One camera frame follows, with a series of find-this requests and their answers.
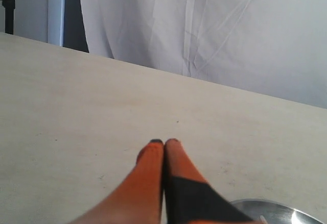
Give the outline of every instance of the silver metal bowl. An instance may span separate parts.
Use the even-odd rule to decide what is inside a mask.
[[[268,224],[323,224],[302,211],[273,201],[247,199],[231,204],[254,220],[264,218]]]

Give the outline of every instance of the white fabric backdrop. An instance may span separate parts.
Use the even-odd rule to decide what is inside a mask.
[[[327,108],[327,0],[81,5],[91,53]]]

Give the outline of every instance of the white wall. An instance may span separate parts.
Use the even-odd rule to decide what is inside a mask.
[[[64,0],[16,0],[14,34],[60,45]],[[0,7],[0,31],[5,31],[5,8]]]

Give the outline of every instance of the white tabletop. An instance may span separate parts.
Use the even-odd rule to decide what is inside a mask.
[[[0,223],[64,223],[152,138],[228,200],[327,221],[327,110],[0,34]]]

